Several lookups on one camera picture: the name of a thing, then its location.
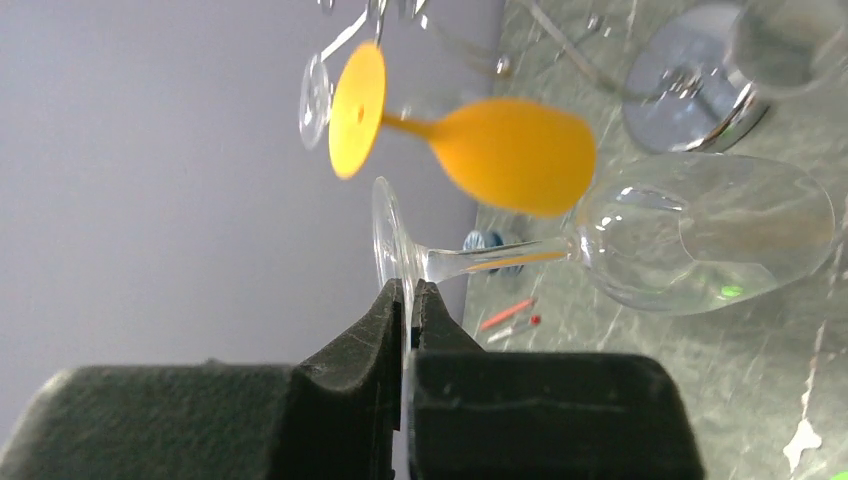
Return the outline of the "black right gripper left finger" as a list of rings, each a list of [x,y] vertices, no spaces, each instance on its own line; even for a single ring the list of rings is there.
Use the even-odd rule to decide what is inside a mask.
[[[296,365],[94,365],[54,375],[5,479],[392,479],[404,294]]]

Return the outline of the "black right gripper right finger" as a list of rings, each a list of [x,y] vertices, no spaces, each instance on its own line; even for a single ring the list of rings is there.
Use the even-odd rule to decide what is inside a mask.
[[[700,479],[679,389],[656,360],[488,352],[419,281],[410,361],[414,479]]]

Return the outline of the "orange plastic goblet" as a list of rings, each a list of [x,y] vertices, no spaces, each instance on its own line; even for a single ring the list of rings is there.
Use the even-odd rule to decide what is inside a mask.
[[[363,43],[349,57],[332,102],[328,147],[338,178],[362,169],[387,127],[423,139],[456,186],[483,204],[558,216],[590,187],[595,140],[575,114],[527,99],[492,97],[424,121],[390,113],[386,97],[384,55],[375,43]]]

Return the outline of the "clear wine glass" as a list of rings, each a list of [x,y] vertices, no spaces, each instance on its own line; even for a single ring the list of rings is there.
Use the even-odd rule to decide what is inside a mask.
[[[770,306],[835,250],[847,171],[727,154],[664,154],[597,180],[554,235],[470,232],[461,250],[413,241],[385,178],[372,189],[374,255],[382,281],[404,292],[407,330],[419,281],[539,274],[572,266],[585,285],[636,312],[672,317]]]
[[[314,149],[329,123],[333,84],[320,54],[309,58],[304,69],[298,108],[298,128],[303,146]]]

